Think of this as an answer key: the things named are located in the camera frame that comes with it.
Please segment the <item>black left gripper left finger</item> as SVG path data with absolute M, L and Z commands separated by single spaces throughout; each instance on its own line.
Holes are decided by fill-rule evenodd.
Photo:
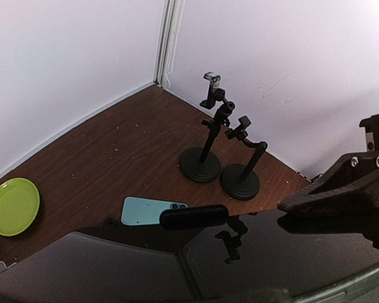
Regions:
M 160 214 L 160 225 L 167 230 L 197 229 L 226 223 L 229 212 L 223 205 L 177 208 Z

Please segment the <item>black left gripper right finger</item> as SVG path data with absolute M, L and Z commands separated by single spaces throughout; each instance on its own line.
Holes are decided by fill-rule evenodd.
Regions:
M 379 208 L 379 114 L 363 119 L 366 152 L 341 156 L 320 178 L 277 203 L 299 217 L 335 217 Z

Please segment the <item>teal phone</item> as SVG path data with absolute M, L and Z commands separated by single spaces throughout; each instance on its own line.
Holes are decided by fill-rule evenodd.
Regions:
M 120 221 L 126 226 L 158 225 L 163 211 L 187 207 L 186 203 L 127 197 L 123 202 Z

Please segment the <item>black phone stand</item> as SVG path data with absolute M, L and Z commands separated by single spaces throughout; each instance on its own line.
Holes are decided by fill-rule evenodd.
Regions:
M 239 125 L 235 129 L 229 128 L 225 135 L 229 140 L 236 138 L 241 141 L 244 146 L 253 149 L 254 153 L 246 165 L 234 163 L 224 167 L 220 173 L 220 185 L 231 198 L 249 201 L 260 190 L 260 180 L 254 168 L 266 152 L 268 144 L 265 141 L 254 143 L 247 138 L 246 129 L 251 125 L 247 116 L 240 117 L 238 121 Z
M 200 107 L 212 109 L 216 103 L 222 105 L 216 110 L 211 120 L 202 120 L 202 125 L 208 128 L 208 136 L 203 147 L 189 148 L 182 152 L 178 166 L 182 174 L 189 180 L 198 183 L 208 183 L 216 180 L 221 171 L 220 160 L 212 152 L 212 145 L 218 137 L 222 126 L 229 126 L 229 116 L 235 109 L 235 104 L 226 99 L 226 91 L 220 87 L 221 77 L 211 71 L 203 78 L 209 82 L 208 93 Z

